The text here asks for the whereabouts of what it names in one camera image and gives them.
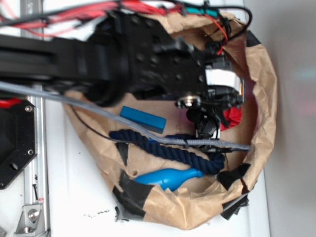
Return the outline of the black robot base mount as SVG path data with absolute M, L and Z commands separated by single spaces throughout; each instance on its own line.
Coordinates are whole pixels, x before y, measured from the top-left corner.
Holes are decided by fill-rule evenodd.
M 0 110 L 0 189 L 36 156 L 35 106 L 28 100 Z

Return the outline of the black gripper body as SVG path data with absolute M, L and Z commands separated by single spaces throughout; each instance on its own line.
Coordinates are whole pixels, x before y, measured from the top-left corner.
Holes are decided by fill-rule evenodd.
M 205 45 L 205 70 L 221 69 L 233 71 L 232 63 L 223 53 L 223 43 L 208 42 Z M 233 88 L 227 86 L 209 86 L 206 75 L 199 80 L 206 84 L 205 95 L 186 95 L 176 100 L 176 106 L 187 109 L 186 116 L 195 124 L 198 139 L 220 138 L 220 125 L 229 126 L 224 118 L 224 111 L 240 106 L 245 102 L 244 93 L 239 95 Z

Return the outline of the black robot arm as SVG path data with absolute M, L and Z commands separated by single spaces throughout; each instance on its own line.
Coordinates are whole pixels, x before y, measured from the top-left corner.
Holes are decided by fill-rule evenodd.
M 76 90 L 102 107 L 126 93 L 138 100 L 175 101 L 188 110 L 200 138 L 229 126 L 224 112 L 244 102 L 244 81 L 216 45 L 204 51 L 173 38 L 157 20 L 115 12 L 86 40 L 1 36 L 0 78 Z

